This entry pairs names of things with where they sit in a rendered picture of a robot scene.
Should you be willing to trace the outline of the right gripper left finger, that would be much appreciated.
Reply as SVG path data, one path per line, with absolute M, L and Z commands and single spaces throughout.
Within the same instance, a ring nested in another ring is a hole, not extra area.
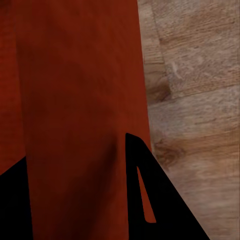
M 33 240 L 26 156 L 0 175 L 0 240 Z

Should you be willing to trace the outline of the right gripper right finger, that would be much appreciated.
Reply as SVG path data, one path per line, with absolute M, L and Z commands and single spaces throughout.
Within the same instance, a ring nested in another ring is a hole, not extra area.
M 210 240 L 144 141 L 125 140 L 129 240 Z M 145 220 L 137 167 L 156 223 Z

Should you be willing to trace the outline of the storage box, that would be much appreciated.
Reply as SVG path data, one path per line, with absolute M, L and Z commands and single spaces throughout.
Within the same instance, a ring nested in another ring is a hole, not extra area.
M 0 0 L 0 175 L 26 156 L 33 240 L 129 240 L 126 133 L 152 152 L 138 0 Z

